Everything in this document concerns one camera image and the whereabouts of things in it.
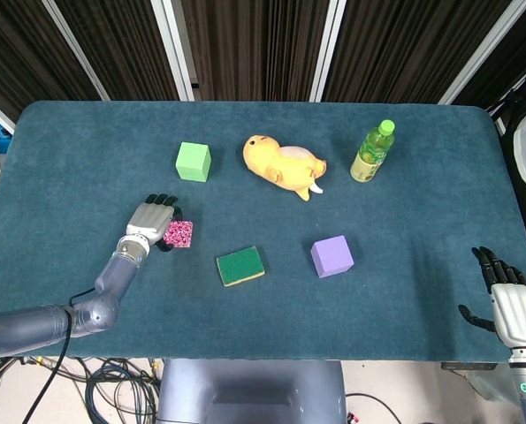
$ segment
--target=gray robotic arm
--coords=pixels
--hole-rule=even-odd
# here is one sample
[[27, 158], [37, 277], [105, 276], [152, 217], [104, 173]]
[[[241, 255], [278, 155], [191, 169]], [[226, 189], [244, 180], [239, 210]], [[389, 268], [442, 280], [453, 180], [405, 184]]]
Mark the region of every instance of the gray robotic arm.
[[95, 296], [73, 306], [31, 307], [0, 313], [0, 357], [53, 345], [65, 338], [69, 314], [71, 336], [82, 337], [110, 329], [115, 324], [119, 305], [137, 270], [147, 259], [150, 246], [171, 250], [163, 241], [172, 218], [181, 218], [177, 199], [166, 194], [151, 194], [135, 210], [126, 235], [100, 276], [95, 280]]
[[508, 364], [526, 420], [526, 279], [518, 269], [498, 259], [491, 250], [480, 247], [473, 248], [472, 252], [483, 271], [494, 321], [474, 316], [464, 305], [459, 305], [459, 310], [470, 324], [496, 332], [500, 341], [512, 351]]

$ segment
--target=green tea bottle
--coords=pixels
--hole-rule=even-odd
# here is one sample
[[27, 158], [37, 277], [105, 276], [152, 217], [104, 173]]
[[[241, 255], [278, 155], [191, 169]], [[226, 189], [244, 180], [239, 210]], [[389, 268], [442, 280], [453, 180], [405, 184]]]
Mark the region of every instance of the green tea bottle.
[[375, 176], [394, 143], [395, 127], [393, 121], [385, 119], [378, 128], [370, 130], [351, 165], [351, 177], [365, 183]]

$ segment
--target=purple cube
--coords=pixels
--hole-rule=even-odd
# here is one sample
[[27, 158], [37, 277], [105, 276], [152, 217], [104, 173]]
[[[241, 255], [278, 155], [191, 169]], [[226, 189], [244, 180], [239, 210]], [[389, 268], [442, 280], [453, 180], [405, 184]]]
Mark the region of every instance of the purple cube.
[[317, 241], [311, 253], [320, 278], [345, 272], [354, 264], [345, 236]]

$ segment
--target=pink sponge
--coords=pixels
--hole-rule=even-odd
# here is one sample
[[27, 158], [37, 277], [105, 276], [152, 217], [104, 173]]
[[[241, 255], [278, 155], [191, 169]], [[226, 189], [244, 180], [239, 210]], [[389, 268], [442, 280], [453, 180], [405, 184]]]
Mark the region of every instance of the pink sponge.
[[171, 221], [164, 233], [164, 243], [174, 247], [190, 247], [192, 244], [192, 222]]

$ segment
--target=green bottle cap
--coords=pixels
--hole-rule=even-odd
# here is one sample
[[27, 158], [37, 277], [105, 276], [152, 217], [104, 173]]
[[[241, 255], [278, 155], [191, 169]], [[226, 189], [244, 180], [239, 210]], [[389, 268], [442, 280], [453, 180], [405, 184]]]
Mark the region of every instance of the green bottle cap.
[[396, 125], [394, 124], [393, 121], [391, 121], [390, 119], [385, 119], [378, 126], [378, 132], [383, 134], [383, 135], [390, 135], [390, 134], [394, 133], [394, 128], [395, 127], [396, 127]]

